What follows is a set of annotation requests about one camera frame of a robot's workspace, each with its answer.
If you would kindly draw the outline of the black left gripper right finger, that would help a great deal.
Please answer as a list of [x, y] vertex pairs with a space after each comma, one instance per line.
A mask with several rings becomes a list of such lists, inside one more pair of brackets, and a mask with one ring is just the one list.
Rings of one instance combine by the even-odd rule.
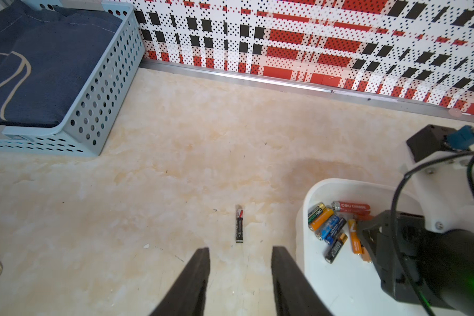
[[277, 315], [332, 315], [285, 247], [273, 247], [271, 272]]

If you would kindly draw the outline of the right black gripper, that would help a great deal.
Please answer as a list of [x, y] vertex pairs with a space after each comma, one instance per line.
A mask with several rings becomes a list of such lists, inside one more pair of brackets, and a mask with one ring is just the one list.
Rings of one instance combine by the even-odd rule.
[[[398, 260], [392, 242], [394, 235], [391, 232], [390, 222], [391, 212], [386, 210], [364, 225], [364, 231], [368, 232], [369, 237], [372, 238], [370, 254], [381, 280], [381, 289], [398, 302], [419, 305], [419, 299]], [[436, 308], [451, 309], [451, 306], [434, 294], [420, 273], [420, 248], [424, 244], [425, 237], [428, 236], [424, 217], [398, 212], [396, 232], [397, 243], [406, 267], [429, 304]]]

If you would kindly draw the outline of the black red AAA battery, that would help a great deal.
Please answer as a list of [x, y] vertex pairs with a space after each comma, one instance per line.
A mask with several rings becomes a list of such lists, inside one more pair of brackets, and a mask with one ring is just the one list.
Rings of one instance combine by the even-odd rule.
[[244, 242], [244, 209], [241, 205], [236, 205], [236, 243]]

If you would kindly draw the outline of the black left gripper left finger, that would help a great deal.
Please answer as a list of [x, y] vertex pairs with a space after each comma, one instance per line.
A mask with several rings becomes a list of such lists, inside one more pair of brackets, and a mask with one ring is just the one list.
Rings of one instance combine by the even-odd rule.
[[209, 248], [199, 248], [150, 315], [203, 315], [209, 274]]

